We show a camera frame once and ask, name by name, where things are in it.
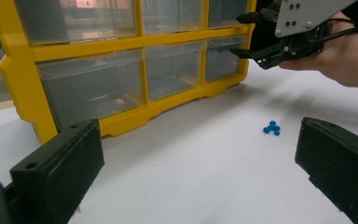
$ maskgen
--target blue plastic piece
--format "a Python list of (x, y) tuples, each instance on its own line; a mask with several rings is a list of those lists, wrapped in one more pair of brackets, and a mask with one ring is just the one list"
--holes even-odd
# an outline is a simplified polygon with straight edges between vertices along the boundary
[(270, 127), (265, 127), (263, 133), (269, 133), (271, 131)]
[(274, 126), (274, 127), (272, 128), (272, 130), (273, 130), (274, 132), (278, 132), (278, 131), (281, 130), (281, 127), (277, 125), (277, 126)]

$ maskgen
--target metal bracket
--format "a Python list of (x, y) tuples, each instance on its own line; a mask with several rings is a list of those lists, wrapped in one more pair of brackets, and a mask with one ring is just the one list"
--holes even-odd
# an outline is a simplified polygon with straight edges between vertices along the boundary
[(357, 0), (282, 0), (275, 35), (307, 32)]

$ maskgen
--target finger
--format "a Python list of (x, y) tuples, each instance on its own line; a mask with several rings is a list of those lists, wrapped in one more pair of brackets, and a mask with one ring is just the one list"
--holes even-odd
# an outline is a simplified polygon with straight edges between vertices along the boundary
[(282, 69), (289, 69), (295, 71), (301, 70), (319, 70), (319, 65), (316, 61), (316, 56), (310, 56), (290, 61), (284, 61), (279, 64)]

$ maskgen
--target robotic arm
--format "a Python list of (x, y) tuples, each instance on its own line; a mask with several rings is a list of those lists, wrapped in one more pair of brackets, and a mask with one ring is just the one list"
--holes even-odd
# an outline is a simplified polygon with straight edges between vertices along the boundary
[[(255, 23), (263, 29), (266, 21), (276, 23), (275, 30), (263, 30), (275, 34), (279, 42), (269, 47), (252, 49), (232, 49), (231, 52), (242, 59), (254, 59), (257, 64), (269, 69), (282, 61), (307, 57), (322, 50), (323, 43), (343, 35), (358, 34), (358, 22), (353, 20), (330, 19), (331, 16), (350, 6), (357, 0), (273, 0), (260, 11), (241, 14), (237, 21), (244, 24)], [(326, 32), (328, 21), (345, 21), (355, 28), (336, 34)]]

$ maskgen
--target screw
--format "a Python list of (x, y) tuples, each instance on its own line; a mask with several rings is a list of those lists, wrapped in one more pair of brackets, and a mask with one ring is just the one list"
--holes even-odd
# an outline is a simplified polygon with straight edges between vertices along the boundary
[(307, 27), (307, 29), (312, 28), (312, 22), (311, 22), (311, 21), (307, 21), (306, 27)]

